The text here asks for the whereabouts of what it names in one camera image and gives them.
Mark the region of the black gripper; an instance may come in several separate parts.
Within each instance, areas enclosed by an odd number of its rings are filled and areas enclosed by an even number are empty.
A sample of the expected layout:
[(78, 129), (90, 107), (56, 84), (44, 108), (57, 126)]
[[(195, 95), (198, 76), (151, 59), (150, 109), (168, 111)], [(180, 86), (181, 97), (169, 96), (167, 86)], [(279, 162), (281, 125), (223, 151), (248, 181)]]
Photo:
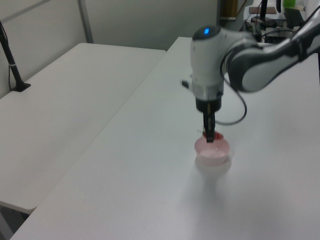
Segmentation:
[(222, 106), (222, 98), (215, 100), (195, 99), (196, 109), (203, 115), (203, 126), (205, 129), (205, 138), (207, 143), (213, 143), (215, 140), (216, 118), (215, 113)]

